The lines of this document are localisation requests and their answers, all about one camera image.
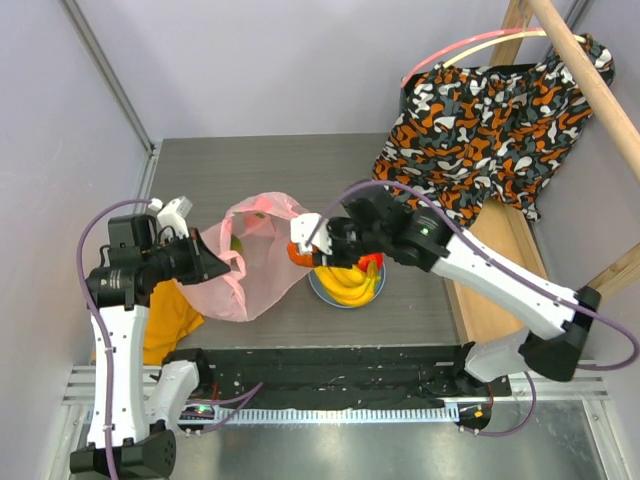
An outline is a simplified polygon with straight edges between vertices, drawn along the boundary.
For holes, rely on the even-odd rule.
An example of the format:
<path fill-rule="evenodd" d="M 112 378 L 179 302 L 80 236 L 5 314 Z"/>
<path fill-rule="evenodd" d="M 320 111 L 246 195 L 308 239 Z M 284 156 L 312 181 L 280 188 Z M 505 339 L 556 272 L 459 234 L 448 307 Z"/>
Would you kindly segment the pink plastic bag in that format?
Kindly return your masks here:
<path fill-rule="evenodd" d="M 287 254 L 290 221 L 305 212 L 298 201 L 281 192 L 261 193 L 230 207 L 222 221 L 201 236 L 231 272 L 197 285 L 179 284 L 179 290 L 205 317 L 255 320 L 309 273 Z M 242 242 L 242 253 L 230 248 L 232 235 Z"/>

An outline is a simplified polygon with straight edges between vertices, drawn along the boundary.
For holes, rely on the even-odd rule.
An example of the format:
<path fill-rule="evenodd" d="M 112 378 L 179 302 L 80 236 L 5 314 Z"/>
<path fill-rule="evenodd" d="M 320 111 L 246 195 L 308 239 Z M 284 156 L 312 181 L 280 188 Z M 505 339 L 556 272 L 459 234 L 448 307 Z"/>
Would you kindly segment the orange tangerine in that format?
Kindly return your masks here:
<path fill-rule="evenodd" d="M 314 268 L 316 266 L 313 257 L 314 252 L 301 253 L 295 243 L 290 242 L 287 245 L 287 254 L 289 259 L 297 266 L 304 268 Z"/>

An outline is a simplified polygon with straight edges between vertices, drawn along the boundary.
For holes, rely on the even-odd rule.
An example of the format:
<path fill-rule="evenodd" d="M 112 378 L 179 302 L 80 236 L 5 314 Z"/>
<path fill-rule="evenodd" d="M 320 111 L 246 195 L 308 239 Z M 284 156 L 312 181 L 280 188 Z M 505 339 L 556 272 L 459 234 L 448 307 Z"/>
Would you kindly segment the red orange persimmon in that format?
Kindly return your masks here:
<path fill-rule="evenodd" d="M 367 272 L 370 264 L 375 264 L 376 268 L 380 270 L 384 265 L 384 257 L 381 253 L 372 253 L 362 256 L 357 264 L 357 267 L 363 272 Z"/>

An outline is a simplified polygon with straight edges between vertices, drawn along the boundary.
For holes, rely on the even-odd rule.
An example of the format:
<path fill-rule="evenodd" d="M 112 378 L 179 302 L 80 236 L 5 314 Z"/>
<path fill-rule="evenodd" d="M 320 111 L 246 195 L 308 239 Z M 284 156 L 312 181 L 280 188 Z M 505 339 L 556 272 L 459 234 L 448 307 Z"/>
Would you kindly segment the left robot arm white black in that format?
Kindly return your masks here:
<path fill-rule="evenodd" d="M 197 285 L 229 272 L 195 228 L 157 242 L 149 227 L 113 224 L 109 261 L 87 280 L 96 347 L 94 411 L 87 444 L 70 455 L 80 479 L 167 479 L 177 421 L 188 397 L 205 397 L 213 374 L 199 349 L 165 356 L 151 396 L 143 391 L 143 343 L 154 288 Z"/>

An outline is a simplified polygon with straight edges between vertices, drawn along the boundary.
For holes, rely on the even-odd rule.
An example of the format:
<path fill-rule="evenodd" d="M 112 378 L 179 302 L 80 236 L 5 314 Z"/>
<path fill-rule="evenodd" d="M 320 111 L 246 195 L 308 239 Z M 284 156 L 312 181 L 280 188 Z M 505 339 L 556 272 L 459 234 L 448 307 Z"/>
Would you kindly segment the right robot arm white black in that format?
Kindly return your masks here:
<path fill-rule="evenodd" d="M 451 371 L 457 391 L 472 395 L 500 376 L 534 371 L 570 381 L 578 367 L 600 294 L 548 282 L 482 244 L 455 233 L 438 211 L 408 211 L 385 189 L 342 203 L 346 216 L 323 220 L 306 213 L 292 220 L 290 239 L 312 266 L 351 267 L 373 253 L 465 285 L 523 323 L 519 331 L 471 342 Z"/>

